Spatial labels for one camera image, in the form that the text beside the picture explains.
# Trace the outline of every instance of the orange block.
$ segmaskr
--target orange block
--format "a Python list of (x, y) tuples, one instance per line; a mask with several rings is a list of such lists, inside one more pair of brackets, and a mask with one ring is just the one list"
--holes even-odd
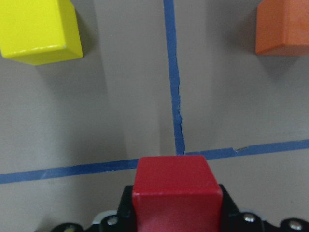
[(309, 0), (263, 0), (257, 8), (258, 55), (309, 54)]

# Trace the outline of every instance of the table surface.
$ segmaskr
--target table surface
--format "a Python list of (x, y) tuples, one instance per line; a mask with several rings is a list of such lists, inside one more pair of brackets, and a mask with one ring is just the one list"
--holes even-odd
[[(84, 58), (42, 66), (0, 58), (6, 232), (89, 226), (117, 208), (134, 183), (135, 159), (175, 155), (179, 145), (164, 2), (71, 2)], [(259, 2), (174, 1), (176, 97), (185, 153), (204, 154), (240, 208), (278, 225), (309, 220), (309, 57), (254, 54)], [(80, 172), (96, 163), (100, 172)], [(76, 165), (86, 165), (78, 175), (54, 173)]]

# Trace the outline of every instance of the yellow block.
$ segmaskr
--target yellow block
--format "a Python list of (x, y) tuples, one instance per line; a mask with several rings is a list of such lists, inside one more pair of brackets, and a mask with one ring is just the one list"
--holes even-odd
[(4, 58), (32, 65), (83, 57), (70, 0), (0, 0)]

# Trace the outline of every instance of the cube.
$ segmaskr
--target cube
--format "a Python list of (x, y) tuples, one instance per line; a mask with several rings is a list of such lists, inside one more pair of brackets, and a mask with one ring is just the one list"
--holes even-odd
[(309, 1), (264, 0), (257, 8), (258, 55), (309, 54)]
[(203, 156), (141, 158), (133, 187), (138, 232), (219, 232), (222, 191)]
[(32, 65), (83, 57), (70, 0), (1, 0), (0, 48), (4, 58)]

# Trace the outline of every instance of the blue line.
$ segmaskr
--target blue line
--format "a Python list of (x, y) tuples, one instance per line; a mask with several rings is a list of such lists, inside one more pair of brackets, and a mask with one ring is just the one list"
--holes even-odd
[(31, 180), (44, 180), (52, 178), (60, 178), (72, 175), (93, 174), (101, 172), (119, 171), (135, 169), (138, 159), (128, 159), (121, 161), (113, 161), (106, 163), (92, 163), (77, 165), (72, 167), (51, 168), (44, 170), (18, 172), (9, 174), (0, 174), (0, 184), (8, 184), (13, 182), (23, 182)]
[(238, 150), (232, 148), (209, 151), (188, 152), (186, 155), (203, 155), (208, 160), (230, 158), (237, 156), (250, 156), (275, 152), (302, 150), (309, 148), (309, 140), (288, 141), (283, 143), (261, 144), (244, 147)]
[(177, 64), (177, 37), (176, 37), (176, 26), (175, 26), (174, 1), (163, 0), (163, 4), (164, 4), (164, 16), (165, 16), (166, 41), (167, 41), (168, 58), (169, 58), (169, 81), (170, 81), (170, 92), (172, 98), (172, 112), (173, 112), (176, 154), (183, 155), (185, 151), (185, 145), (182, 131), (183, 119), (180, 113), (180, 95), (179, 95), (180, 79)]

